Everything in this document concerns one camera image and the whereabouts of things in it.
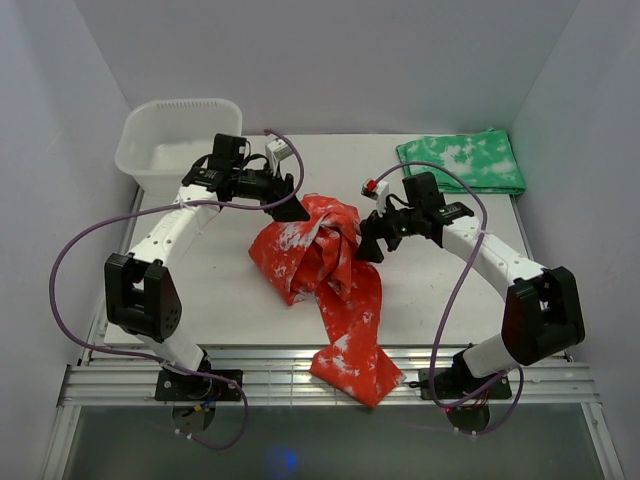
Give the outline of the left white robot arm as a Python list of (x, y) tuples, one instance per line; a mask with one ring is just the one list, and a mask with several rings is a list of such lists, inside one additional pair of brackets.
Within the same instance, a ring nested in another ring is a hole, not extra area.
[(212, 376), (203, 369), (204, 350), (180, 325), (182, 303), (171, 268), (224, 208), (237, 200), (240, 210), (263, 211), (279, 223), (307, 221), (297, 198), (303, 178), (283, 173), (282, 161), (299, 155), (290, 140), (268, 132), (264, 164), (250, 168), (256, 155), (249, 142), (218, 134), (210, 153), (197, 159), (181, 181), (175, 199), (151, 231), (104, 266), (106, 316), (141, 340), (159, 363), (178, 373), (177, 386), (190, 399), (205, 397)]

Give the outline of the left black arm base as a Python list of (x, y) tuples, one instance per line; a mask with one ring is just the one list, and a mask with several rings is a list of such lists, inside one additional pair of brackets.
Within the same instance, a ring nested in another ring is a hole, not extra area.
[[(243, 382), (243, 371), (239, 369), (212, 370), (211, 374), (233, 381), (238, 386)], [(227, 381), (162, 369), (157, 377), (153, 398), (164, 402), (240, 401), (239, 390)]]

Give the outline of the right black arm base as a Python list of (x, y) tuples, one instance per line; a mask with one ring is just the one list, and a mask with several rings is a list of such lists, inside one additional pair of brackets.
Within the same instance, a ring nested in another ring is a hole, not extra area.
[(440, 400), (459, 400), (484, 386), (475, 399), (507, 400), (512, 397), (511, 385), (505, 375), (490, 374), (475, 378), (464, 362), (463, 353), (453, 356), (447, 368), (434, 369), (434, 388)]

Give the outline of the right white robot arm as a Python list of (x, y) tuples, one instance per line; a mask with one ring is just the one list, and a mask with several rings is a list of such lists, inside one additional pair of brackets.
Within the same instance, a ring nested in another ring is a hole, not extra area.
[(467, 262), (504, 302), (500, 332), (455, 360), (451, 382), (458, 394), (474, 397), (487, 386), (488, 376), (532, 365), (584, 341), (577, 282), (567, 268), (547, 268), (488, 233), (469, 207), (446, 202), (433, 174), (402, 183), (401, 208), (394, 207), (386, 181), (364, 183), (362, 194), (376, 208), (360, 223), (357, 259), (381, 263), (403, 238), (420, 236)]

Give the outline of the red tie-dye trousers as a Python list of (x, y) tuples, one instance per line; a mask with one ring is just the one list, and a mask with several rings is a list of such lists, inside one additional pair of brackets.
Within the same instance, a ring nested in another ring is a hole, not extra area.
[(313, 356), (311, 374), (374, 408), (405, 375), (378, 343), (380, 275), (354, 258), (359, 212), (318, 194), (306, 195), (302, 205), (309, 221), (271, 223), (249, 256), (287, 305), (315, 299), (328, 344)]

